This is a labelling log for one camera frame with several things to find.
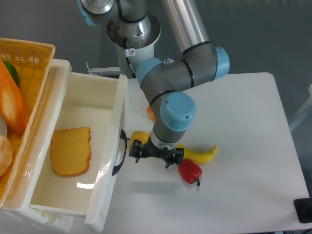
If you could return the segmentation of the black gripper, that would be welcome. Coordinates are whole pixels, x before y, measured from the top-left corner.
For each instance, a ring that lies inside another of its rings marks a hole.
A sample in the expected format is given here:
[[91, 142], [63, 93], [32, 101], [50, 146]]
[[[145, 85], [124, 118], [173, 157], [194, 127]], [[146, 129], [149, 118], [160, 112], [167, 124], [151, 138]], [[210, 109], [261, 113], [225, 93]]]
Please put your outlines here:
[[173, 164], [180, 165], [182, 163], [184, 148], [170, 149], [167, 146], [161, 146], [159, 148], [151, 140], [142, 144], [140, 140], [135, 139], [129, 148], [129, 156], [135, 159], [135, 163], [138, 163], [141, 158], [160, 158], [165, 161], [165, 168], [168, 169]]

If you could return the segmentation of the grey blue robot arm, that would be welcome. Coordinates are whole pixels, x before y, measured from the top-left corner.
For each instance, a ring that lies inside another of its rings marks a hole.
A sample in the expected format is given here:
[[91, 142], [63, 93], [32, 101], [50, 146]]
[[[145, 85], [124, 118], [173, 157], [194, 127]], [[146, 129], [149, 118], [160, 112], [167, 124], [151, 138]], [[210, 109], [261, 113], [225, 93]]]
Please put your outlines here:
[[117, 49], [119, 70], [138, 81], [156, 116], [147, 142], [135, 140], [129, 155], [160, 158], [170, 166], [181, 164], [184, 150], [178, 143], [195, 117], [195, 102], [185, 91], [227, 75], [230, 61], [223, 48], [212, 46], [193, 0], [165, 0], [163, 6], [182, 53], [171, 63], [154, 56], [161, 29], [146, 1], [78, 1], [88, 25], [109, 19], [106, 30]]

